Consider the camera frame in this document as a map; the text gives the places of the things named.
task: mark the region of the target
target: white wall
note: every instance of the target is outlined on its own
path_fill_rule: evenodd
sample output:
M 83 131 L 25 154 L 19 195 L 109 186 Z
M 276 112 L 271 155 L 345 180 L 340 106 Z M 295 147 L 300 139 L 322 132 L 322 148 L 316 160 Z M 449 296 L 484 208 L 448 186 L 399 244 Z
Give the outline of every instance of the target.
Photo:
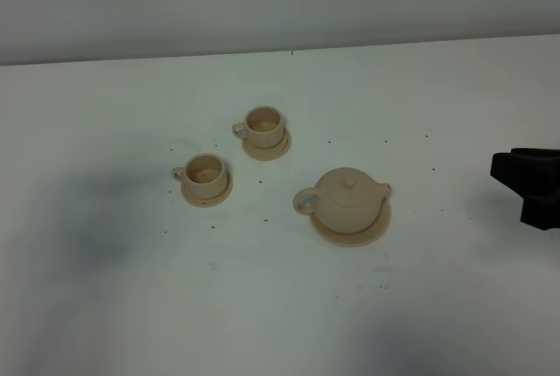
M 0 0 L 0 63 L 560 31 L 560 0 Z

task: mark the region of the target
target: teapot lid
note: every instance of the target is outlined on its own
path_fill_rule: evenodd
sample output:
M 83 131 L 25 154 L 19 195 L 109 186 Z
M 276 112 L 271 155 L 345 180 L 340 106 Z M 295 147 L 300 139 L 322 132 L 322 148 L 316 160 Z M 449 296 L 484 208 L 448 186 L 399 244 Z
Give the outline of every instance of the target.
M 357 207 L 366 204 L 376 182 L 367 173 L 353 168 L 338 168 L 324 176 L 325 192 L 338 205 Z

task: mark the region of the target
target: teapot handle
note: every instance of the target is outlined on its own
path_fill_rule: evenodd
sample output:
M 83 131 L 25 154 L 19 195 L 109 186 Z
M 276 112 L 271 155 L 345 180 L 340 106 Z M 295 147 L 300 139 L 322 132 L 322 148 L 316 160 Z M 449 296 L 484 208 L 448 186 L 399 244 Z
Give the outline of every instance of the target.
M 302 206 L 299 203 L 304 198 L 312 197 L 314 195 L 319 195 L 321 191 L 317 188 L 305 188 L 296 194 L 294 197 L 294 209 L 300 214 L 311 214 L 313 212 L 313 207 L 311 205 Z

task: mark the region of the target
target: cup handle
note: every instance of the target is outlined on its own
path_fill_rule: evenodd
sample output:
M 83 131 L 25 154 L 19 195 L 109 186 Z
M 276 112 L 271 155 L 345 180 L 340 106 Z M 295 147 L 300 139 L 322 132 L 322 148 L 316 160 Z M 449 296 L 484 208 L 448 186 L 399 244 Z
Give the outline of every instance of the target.
M 305 188 L 304 190 L 301 190 L 294 197 L 294 209 L 300 214 L 311 214 L 313 212 L 313 207 L 311 205 L 303 207 L 299 203 L 301 203 L 304 198 L 319 195 L 320 193 L 321 191 L 317 188 Z
M 232 132 L 234 133 L 234 136 L 236 136 L 237 138 L 247 138 L 247 131 L 246 131 L 246 125 L 243 122 L 239 122 L 237 124 L 235 124 L 232 128 L 231 128 Z
M 185 168 L 173 168 L 173 171 L 171 172 L 171 174 L 179 182 L 182 182 L 182 183 L 186 182 Z

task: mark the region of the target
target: teapot spout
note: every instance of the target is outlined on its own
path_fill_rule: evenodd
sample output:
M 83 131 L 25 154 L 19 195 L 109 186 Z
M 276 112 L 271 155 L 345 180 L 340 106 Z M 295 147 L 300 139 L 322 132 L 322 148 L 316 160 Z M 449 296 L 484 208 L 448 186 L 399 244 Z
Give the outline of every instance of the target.
M 392 191 L 392 190 L 391 190 L 391 185 L 389 185 L 389 184 L 381 184 L 381 185 L 383 186 L 383 191 L 384 191 L 383 196 L 384 196 L 384 197 L 388 197 L 389 194 L 390 194 L 391 191 Z

